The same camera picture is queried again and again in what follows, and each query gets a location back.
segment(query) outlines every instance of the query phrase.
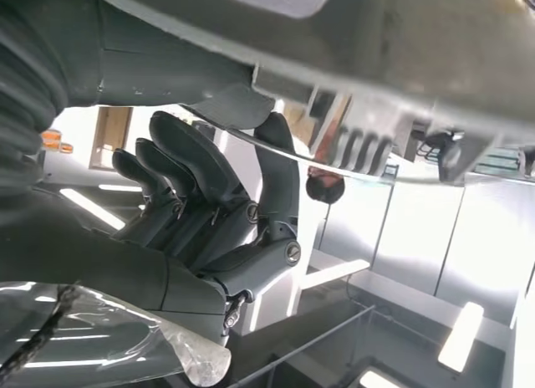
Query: black cable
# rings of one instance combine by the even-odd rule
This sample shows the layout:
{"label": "black cable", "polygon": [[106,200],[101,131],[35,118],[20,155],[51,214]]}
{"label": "black cable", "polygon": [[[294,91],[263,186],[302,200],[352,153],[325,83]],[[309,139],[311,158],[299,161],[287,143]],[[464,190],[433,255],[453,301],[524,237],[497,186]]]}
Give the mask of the black cable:
{"label": "black cable", "polygon": [[75,285],[59,288],[54,310],[41,329],[17,349],[0,367],[0,387],[43,349],[57,330],[60,321],[79,296]]}

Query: joint screw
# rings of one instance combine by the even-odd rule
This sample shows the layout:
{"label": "joint screw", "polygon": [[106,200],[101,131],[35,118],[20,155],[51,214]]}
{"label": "joint screw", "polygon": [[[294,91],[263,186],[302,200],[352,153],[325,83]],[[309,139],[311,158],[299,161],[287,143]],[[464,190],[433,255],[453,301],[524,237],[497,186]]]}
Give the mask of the joint screw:
{"label": "joint screw", "polygon": [[248,221],[251,223],[258,223],[258,204],[252,202],[246,210]]}
{"label": "joint screw", "polygon": [[239,316],[238,313],[231,314],[225,320],[225,327],[232,328],[236,322],[238,322],[238,319]]}
{"label": "joint screw", "polygon": [[287,262],[295,264],[301,258],[301,248],[297,243],[290,243],[286,249]]}

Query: white wall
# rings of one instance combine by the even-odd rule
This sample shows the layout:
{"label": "white wall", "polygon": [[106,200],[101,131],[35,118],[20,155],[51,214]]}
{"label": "white wall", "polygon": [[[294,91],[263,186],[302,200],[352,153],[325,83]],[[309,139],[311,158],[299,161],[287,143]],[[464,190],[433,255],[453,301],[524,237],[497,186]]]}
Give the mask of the white wall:
{"label": "white wall", "polygon": [[512,378],[504,378],[503,388],[528,388],[533,386],[534,381],[535,288],[532,285],[517,318]]}

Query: fluorescent light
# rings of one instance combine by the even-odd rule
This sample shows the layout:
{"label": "fluorescent light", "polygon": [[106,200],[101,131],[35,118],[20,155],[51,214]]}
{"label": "fluorescent light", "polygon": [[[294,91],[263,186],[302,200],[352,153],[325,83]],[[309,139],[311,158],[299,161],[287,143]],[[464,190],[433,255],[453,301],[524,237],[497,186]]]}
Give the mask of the fluorescent light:
{"label": "fluorescent light", "polygon": [[[58,331],[80,331],[81,329],[94,329],[93,327],[78,327],[78,328],[58,328]],[[30,329],[31,332],[40,331],[40,329]]]}
{"label": "fluorescent light", "polygon": [[401,388],[372,370],[364,373],[360,377],[359,383],[364,388]]}
{"label": "fluorescent light", "polygon": [[98,188],[111,191],[142,191],[140,186],[98,185]]}
{"label": "fluorescent light", "polygon": [[51,298],[48,296],[39,296],[38,298],[35,298],[36,302],[48,302],[48,303],[55,303],[56,300],[54,298]]}
{"label": "fluorescent light", "polygon": [[355,260],[322,269],[315,273],[308,273],[301,280],[301,289],[312,288],[313,286],[334,281],[334,279],[345,277],[351,273],[362,271],[367,267],[370,267],[370,263],[367,261]]}
{"label": "fluorescent light", "polygon": [[26,369],[39,369],[42,367],[72,367],[77,365],[102,365],[106,359],[99,360],[66,360],[66,361],[36,361],[25,365]]}
{"label": "fluorescent light", "polygon": [[32,290],[32,287],[35,284],[35,282],[26,282],[18,286],[6,286],[5,288],[0,288],[0,292],[2,290],[24,290],[26,292],[29,292]]}
{"label": "fluorescent light", "polygon": [[483,318],[483,307],[468,302],[460,310],[451,334],[438,355],[438,361],[450,369],[462,372]]}
{"label": "fluorescent light", "polygon": [[77,191],[72,189],[61,189],[60,190],[60,193],[115,229],[119,230],[125,227],[125,223],[123,221],[100,206],[98,206],[87,197],[82,196]]}
{"label": "fluorescent light", "polygon": [[[81,336],[57,336],[51,340],[97,340],[100,338],[108,338],[109,335],[81,335]],[[28,342],[29,338],[20,338],[17,342]]]}

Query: black robotic finger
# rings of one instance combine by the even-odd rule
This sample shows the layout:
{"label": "black robotic finger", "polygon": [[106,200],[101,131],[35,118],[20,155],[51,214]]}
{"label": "black robotic finger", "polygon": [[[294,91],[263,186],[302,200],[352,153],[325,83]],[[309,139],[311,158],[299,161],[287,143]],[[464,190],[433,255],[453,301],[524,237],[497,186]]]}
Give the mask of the black robotic finger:
{"label": "black robotic finger", "polygon": [[232,167],[198,130],[161,111],[152,115],[149,130],[156,146],[189,169],[208,202],[234,207],[249,199]]}
{"label": "black robotic finger", "polygon": [[[294,141],[284,116],[272,112],[254,129],[257,139],[294,152]],[[268,220],[275,240],[294,234],[299,209],[299,168],[296,161],[256,147],[263,188],[258,211],[260,222]]]}
{"label": "black robotic finger", "polygon": [[200,196],[198,185],[191,171],[166,155],[150,140],[136,140],[136,156],[143,166],[169,179],[178,197]]}
{"label": "black robotic finger", "polygon": [[154,197],[169,187],[163,177],[143,167],[128,151],[116,149],[112,162],[119,175],[140,183],[145,197]]}

